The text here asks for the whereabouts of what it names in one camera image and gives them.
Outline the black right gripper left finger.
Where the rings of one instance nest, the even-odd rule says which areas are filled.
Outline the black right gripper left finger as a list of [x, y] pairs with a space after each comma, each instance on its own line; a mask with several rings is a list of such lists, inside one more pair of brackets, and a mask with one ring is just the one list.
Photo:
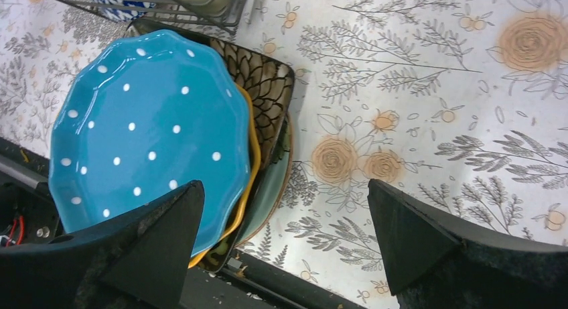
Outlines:
[[2, 308], [175, 308], [204, 207], [193, 180], [45, 244], [1, 250]]

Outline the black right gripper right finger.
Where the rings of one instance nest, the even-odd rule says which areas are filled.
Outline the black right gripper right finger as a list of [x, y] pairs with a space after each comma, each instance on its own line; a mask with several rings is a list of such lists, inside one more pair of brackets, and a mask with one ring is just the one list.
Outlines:
[[401, 308], [566, 308], [567, 248], [453, 216], [381, 180], [368, 204]]

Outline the mint green flower plate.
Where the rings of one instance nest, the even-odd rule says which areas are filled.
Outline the mint green flower plate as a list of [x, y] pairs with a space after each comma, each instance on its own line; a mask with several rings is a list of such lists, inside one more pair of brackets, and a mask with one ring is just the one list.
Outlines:
[[235, 240], [235, 247], [245, 244], [268, 224], [277, 209], [291, 171], [293, 126], [286, 116], [269, 165], [264, 169], [261, 183], [247, 205], [245, 218]]

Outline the blue polka dot plate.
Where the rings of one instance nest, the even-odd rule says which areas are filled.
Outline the blue polka dot plate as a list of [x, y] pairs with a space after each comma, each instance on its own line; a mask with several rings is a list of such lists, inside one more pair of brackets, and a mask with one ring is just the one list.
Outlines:
[[216, 50], [166, 29], [122, 38], [76, 76], [52, 129], [48, 186], [72, 233], [198, 180], [198, 254], [249, 182], [248, 139], [249, 106]]

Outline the yellow polka dot plate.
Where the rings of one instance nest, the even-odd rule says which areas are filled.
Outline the yellow polka dot plate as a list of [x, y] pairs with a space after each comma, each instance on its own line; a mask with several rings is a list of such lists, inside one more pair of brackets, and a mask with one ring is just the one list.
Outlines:
[[245, 91], [245, 89], [243, 89], [243, 87], [238, 84], [236, 85], [236, 87], [247, 101], [249, 107], [248, 156], [251, 165], [251, 176], [239, 201], [236, 203], [236, 206], [232, 210], [232, 220], [229, 220], [229, 223], [227, 224], [226, 229], [221, 236], [221, 239], [217, 242], [217, 244], [215, 244], [215, 246], [192, 257], [188, 264], [188, 269], [199, 267], [208, 271], [217, 272], [230, 257], [230, 252], [236, 243], [236, 239], [238, 237], [238, 234], [240, 233], [240, 230], [242, 229], [246, 207], [251, 197], [251, 191], [253, 190], [253, 184], [255, 183], [260, 170], [261, 148], [255, 129], [253, 102], [250, 95], [247, 93], [247, 91]]

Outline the black floral square plate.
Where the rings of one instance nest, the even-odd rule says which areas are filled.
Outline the black floral square plate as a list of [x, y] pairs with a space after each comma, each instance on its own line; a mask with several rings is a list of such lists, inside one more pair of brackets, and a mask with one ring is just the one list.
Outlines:
[[295, 82], [292, 69], [283, 62], [229, 41], [150, 19], [136, 19], [129, 24], [126, 35], [140, 36], [159, 29], [169, 29], [216, 50], [222, 56], [235, 83], [250, 95], [253, 102], [255, 129], [261, 148], [261, 165], [249, 203], [261, 183], [264, 169], [271, 161], [285, 118], [288, 116]]

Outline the blue white patterned bowl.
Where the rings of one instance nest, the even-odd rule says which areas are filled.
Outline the blue white patterned bowl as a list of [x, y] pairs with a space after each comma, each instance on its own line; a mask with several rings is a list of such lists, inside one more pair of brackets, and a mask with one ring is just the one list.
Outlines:
[[113, 21], [131, 21], [144, 16], [157, 3], [144, 0], [93, 0], [100, 12]]

